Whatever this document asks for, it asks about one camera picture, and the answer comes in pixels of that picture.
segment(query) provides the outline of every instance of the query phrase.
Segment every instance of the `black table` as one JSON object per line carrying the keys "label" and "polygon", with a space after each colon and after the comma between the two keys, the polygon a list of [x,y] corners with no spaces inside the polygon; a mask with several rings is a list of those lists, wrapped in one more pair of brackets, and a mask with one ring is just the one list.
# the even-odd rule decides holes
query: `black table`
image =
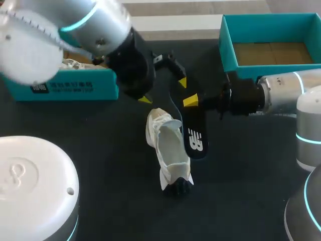
{"label": "black table", "polygon": [[[173,49],[215,91],[225,78],[217,41],[150,42]],[[154,99],[177,116],[159,73]],[[283,212],[307,173],[295,161],[295,119],[208,113],[210,150],[192,161],[186,198],[166,198],[154,149],[145,141],[151,105],[115,102],[15,103],[0,83],[0,136],[29,135],[61,147],[80,180],[78,241],[287,240]]]}

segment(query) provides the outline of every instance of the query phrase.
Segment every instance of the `glowing blue ring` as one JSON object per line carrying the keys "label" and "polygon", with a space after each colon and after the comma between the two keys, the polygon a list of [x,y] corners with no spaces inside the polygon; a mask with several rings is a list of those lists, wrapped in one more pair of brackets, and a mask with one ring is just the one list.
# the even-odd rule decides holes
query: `glowing blue ring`
{"label": "glowing blue ring", "polygon": [[321,145],[321,142],[308,140],[308,139],[306,139],[306,138],[303,138],[303,137],[299,136],[297,133],[296,133],[296,137],[297,137],[299,140],[303,141],[303,142],[307,142],[307,143],[311,143],[311,144],[316,144],[316,145]]}
{"label": "glowing blue ring", "polygon": [[321,226],[318,224],[318,222],[316,221],[315,217],[313,216],[309,203],[307,202],[307,196],[306,196],[306,187],[307,187],[307,182],[311,176],[312,172],[310,173],[310,175],[307,177],[306,181],[305,181],[305,185],[304,185],[304,201],[305,201],[305,205],[306,205],[306,209],[307,212],[309,213],[312,221],[314,222],[314,224],[316,225],[316,227],[319,229],[319,231],[321,232]]}
{"label": "glowing blue ring", "polygon": [[293,73],[294,73],[294,74],[297,76],[297,78],[299,79],[300,86],[301,86],[301,92],[302,92],[302,94],[304,94],[304,85],[303,85],[303,81],[302,81],[301,77],[299,76],[298,73],[296,73],[296,72],[293,72]]}
{"label": "glowing blue ring", "polygon": [[74,235],[74,232],[75,232],[75,230],[76,230],[77,223],[78,223],[78,217],[79,217],[79,216],[77,216],[77,221],[76,221],[76,224],[75,224],[74,230],[72,230],[72,232],[71,232],[71,234],[70,234],[69,238],[67,239],[67,241],[70,241],[70,239],[71,239],[71,238],[72,238],[72,236]]}
{"label": "glowing blue ring", "polygon": [[79,28],[80,26],[84,25],[95,14],[95,12],[97,10],[98,10],[98,4],[96,4],[94,6],[94,8],[89,12],[89,14],[87,14],[82,20],[80,20],[70,26],[63,27],[60,29],[60,31],[61,32],[70,32],[70,31],[73,31],[73,30]]}

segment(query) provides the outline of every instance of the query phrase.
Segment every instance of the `cardboard box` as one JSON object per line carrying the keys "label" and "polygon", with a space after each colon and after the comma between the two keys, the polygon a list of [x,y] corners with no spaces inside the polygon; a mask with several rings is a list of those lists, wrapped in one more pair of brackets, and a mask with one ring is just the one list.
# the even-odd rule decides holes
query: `cardboard box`
{"label": "cardboard box", "polygon": [[[91,63],[73,53],[64,58]],[[67,101],[67,100],[116,100],[118,86],[116,74],[111,69],[59,70],[54,78],[43,84],[26,86],[2,78],[16,101]]]}
{"label": "cardboard box", "polygon": [[317,14],[223,15],[219,49],[225,72],[263,75],[321,68]]}

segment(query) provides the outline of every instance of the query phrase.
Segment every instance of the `sneaker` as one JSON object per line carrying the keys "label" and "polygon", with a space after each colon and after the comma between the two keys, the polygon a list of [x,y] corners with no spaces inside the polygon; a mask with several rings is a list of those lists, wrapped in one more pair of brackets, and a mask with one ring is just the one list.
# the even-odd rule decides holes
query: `sneaker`
{"label": "sneaker", "polygon": [[160,108],[150,111],[146,124],[147,143],[155,148],[160,165],[160,186],[164,192],[174,195],[189,192],[194,184],[181,126],[180,120]]}
{"label": "sneaker", "polygon": [[105,67],[100,65],[79,63],[73,59],[63,59],[60,69],[105,69]]}

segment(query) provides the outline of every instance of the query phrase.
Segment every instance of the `floor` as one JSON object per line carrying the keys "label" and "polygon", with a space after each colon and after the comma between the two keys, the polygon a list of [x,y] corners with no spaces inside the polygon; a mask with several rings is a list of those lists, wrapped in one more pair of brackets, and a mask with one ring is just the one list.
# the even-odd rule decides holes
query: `floor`
{"label": "floor", "polygon": [[120,0],[146,40],[218,38],[223,14],[318,12],[320,0]]}

